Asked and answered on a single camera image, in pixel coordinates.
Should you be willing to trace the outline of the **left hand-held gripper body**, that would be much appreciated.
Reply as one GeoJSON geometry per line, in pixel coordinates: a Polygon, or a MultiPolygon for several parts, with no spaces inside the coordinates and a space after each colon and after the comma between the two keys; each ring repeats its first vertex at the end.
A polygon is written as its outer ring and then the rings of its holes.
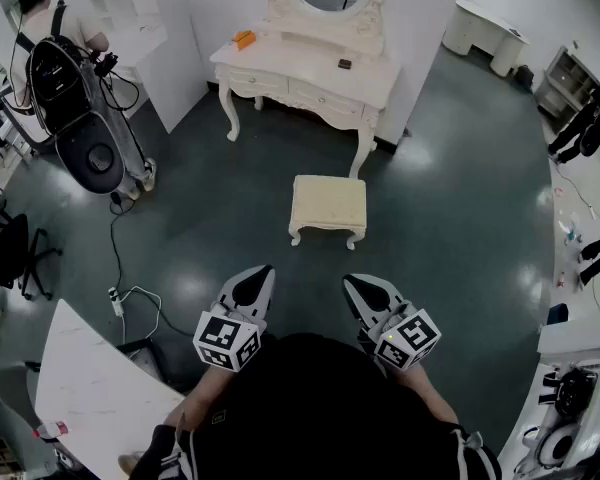
{"type": "Polygon", "coordinates": [[[251,310],[215,302],[209,311],[201,313],[193,337],[200,360],[210,366],[239,372],[262,348],[268,309],[268,302],[251,310]]]}

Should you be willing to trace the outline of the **white equipment shelf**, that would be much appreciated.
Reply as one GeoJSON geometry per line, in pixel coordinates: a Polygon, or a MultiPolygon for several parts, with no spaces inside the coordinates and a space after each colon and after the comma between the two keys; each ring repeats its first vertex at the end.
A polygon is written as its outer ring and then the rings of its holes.
{"type": "Polygon", "coordinates": [[[544,327],[538,353],[502,480],[600,478],[600,315],[544,327]]]}

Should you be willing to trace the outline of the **cream upholstered stool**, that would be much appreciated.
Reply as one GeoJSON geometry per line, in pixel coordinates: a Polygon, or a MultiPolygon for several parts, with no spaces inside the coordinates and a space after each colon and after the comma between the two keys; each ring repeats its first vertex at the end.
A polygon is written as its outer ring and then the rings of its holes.
{"type": "Polygon", "coordinates": [[[291,246],[301,242],[300,230],[305,227],[327,231],[348,230],[351,236],[346,247],[365,238],[367,230],[366,183],[348,177],[297,175],[293,182],[293,197],[288,233],[291,246]]]}

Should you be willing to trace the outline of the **person's black clothing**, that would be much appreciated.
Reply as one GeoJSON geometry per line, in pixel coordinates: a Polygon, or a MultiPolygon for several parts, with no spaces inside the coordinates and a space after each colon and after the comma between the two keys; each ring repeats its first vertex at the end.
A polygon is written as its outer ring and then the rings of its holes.
{"type": "Polygon", "coordinates": [[[502,480],[479,433],[390,366],[316,334],[268,338],[194,431],[157,425],[128,480],[502,480]]]}

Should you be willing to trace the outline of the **white marble table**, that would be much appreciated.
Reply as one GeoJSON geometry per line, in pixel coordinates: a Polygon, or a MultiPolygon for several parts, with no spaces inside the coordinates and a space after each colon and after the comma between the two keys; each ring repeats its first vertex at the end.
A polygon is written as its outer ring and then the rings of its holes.
{"type": "Polygon", "coordinates": [[[50,324],[35,397],[43,423],[100,480],[128,480],[119,458],[144,452],[183,396],[135,365],[63,299],[50,324]]]}

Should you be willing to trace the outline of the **black office chair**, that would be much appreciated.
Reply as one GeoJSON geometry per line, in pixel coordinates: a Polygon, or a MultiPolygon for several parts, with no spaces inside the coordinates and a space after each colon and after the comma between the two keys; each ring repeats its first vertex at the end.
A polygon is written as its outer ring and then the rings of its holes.
{"type": "Polygon", "coordinates": [[[63,255],[63,251],[50,247],[38,251],[41,238],[47,238],[48,232],[37,228],[32,240],[29,240],[27,216],[20,214],[6,222],[0,222],[0,286],[12,289],[17,283],[21,295],[28,301],[32,299],[27,292],[28,283],[33,281],[40,294],[48,301],[53,299],[51,292],[44,289],[37,272],[38,264],[48,256],[63,255]]]}

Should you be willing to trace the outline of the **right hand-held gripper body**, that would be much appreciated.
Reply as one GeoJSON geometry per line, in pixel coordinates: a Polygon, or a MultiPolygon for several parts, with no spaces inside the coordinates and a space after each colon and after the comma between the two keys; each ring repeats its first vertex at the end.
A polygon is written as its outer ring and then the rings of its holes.
{"type": "Polygon", "coordinates": [[[440,338],[441,332],[428,313],[412,303],[399,304],[358,335],[367,354],[398,371],[406,371],[424,359],[440,338]]]}

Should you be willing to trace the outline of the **black metal table frame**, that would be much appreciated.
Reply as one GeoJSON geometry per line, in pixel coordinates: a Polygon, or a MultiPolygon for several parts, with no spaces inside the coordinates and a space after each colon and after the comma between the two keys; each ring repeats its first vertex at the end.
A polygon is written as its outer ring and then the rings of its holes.
{"type": "Polygon", "coordinates": [[[118,345],[117,350],[151,377],[166,385],[171,384],[164,367],[163,354],[152,338],[118,345]]]}

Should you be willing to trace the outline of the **white curved desk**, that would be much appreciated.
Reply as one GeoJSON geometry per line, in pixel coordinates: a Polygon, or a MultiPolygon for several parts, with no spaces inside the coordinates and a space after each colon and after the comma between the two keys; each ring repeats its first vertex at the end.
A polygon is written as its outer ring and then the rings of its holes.
{"type": "Polygon", "coordinates": [[[446,27],[442,45],[459,56],[472,47],[491,56],[490,69],[505,78],[517,65],[527,38],[513,25],[470,0],[456,0],[453,16],[446,27]]]}

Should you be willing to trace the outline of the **white ornate dressing table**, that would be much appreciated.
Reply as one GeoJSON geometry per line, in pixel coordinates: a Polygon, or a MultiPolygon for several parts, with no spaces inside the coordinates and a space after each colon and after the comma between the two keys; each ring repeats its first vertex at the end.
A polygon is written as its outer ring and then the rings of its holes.
{"type": "Polygon", "coordinates": [[[358,177],[401,69],[385,51],[383,4],[358,0],[345,10],[324,11],[304,0],[268,0],[253,44],[241,51],[226,44],[210,57],[230,122],[228,140],[240,133],[234,95],[253,99],[257,109],[264,99],[275,100],[335,129],[356,131],[349,175],[358,177]],[[340,59],[350,60],[351,69],[339,68],[340,59]]]}

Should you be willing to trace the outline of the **black chair with grey rim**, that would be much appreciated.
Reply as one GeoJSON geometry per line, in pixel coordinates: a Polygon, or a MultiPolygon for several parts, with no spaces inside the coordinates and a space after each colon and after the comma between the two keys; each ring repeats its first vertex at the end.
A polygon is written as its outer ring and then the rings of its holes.
{"type": "Polygon", "coordinates": [[[104,195],[122,183],[125,165],[104,117],[89,111],[67,125],[55,141],[64,167],[85,190],[104,195]]]}

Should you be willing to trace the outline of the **person's left forearm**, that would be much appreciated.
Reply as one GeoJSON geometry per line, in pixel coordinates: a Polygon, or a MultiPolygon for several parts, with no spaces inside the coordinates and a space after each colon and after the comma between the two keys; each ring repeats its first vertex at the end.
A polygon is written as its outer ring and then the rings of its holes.
{"type": "Polygon", "coordinates": [[[170,412],[163,424],[185,431],[194,431],[205,420],[216,399],[227,388],[235,373],[210,366],[194,389],[170,412]]]}

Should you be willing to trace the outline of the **blue spray bottle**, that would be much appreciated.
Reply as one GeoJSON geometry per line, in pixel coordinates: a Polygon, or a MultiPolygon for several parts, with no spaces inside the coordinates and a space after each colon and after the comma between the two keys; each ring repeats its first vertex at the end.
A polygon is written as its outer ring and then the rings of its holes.
{"type": "Polygon", "coordinates": [[[564,245],[567,245],[573,241],[575,241],[577,243],[582,242],[582,240],[583,240],[582,233],[578,230],[578,226],[574,221],[571,221],[569,224],[566,224],[566,223],[562,222],[561,220],[559,220],[558,224],[559,224],[560,229],[565,234],[564,245]]]}

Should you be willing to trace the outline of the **grey open cabinet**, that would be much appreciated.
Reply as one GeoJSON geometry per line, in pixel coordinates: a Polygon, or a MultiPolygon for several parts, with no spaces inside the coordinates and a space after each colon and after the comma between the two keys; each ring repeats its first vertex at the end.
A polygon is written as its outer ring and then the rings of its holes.
{"type": "Polygon", "coordinates": [[[534,93],[537,108],[557,134],[589,103],[592,91],[599,85],[585,64],[562,46],[543,71],[534,93]]]}

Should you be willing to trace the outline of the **person's right forearm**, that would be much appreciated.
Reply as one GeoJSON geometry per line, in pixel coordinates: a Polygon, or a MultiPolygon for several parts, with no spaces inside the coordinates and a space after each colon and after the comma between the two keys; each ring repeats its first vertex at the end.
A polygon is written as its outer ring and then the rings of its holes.
{"type": "Polygon", "coordinates": [[[398,384],[414,391],[423,400],[431,414],[438,420],[456,425],[459,424],[455,411],[433,386],[420,363],[411,366],[405,371],[394,371],[392,375],[398,384]]]}

